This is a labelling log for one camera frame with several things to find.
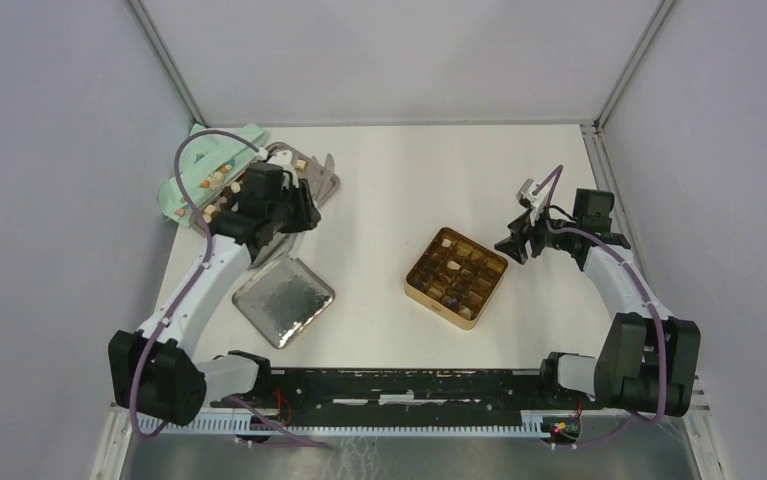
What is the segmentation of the gold chocolate box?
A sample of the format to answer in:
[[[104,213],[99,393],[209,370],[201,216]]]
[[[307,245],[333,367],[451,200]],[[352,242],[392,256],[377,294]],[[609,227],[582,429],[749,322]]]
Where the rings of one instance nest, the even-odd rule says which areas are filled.
[[[444,248],[443,239],[453,244]],[[449,261],[461,268],[447,268]],[[462,330],[473,329],[497,291],[508,261],[461,233],[441,228],[405,276],[405,294]]]

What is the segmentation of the steel serving tongs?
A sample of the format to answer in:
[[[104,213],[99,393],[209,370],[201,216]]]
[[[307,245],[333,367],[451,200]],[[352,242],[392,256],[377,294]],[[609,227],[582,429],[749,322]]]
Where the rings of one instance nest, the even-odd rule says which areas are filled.
[[[316,157],[301,156],[301,159],[306,160],[305,169],[302,171],[303,178],[309,185],[314,205],[317,209],[321,209],[340,185],[340,180],[335,173],[335,160],[330,153],[322,162]]]

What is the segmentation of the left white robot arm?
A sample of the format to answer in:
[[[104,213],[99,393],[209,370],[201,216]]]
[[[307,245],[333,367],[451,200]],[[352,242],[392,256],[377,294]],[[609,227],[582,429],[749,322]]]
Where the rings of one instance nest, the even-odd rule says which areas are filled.
[[[274,236],[310,231],[320,219],[308,181],[292,167],[257,162],[246,169],[229,208],[212,215],[206,250],[172,298],[136,331],[119,330],[109,341],[114,400],[133,422],[143,414],[185,426],[204,405],[234,394],[254,408],[271,399],[262,361],[227,353],[195,362],[194,352],[222,299],[251,277],[252,262]]]

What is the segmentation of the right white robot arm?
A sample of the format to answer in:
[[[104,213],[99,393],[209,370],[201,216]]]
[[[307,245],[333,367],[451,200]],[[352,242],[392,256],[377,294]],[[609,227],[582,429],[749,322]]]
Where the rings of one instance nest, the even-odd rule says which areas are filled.
[[[536,382],[539,400],[561,408],[580,392],[599,407],[651,421],[685,415],[693,397],[700,330],[673,316],[642,278],[629,241],[612,229],[613,194],[577,190],[568,220],[551,217],[548,188],[532,181],[521,187],[517,201],[524,212],[495,249],[519,264],[546,249],[568,253],[613,317],[598,356],[552,352],[543,360]]]

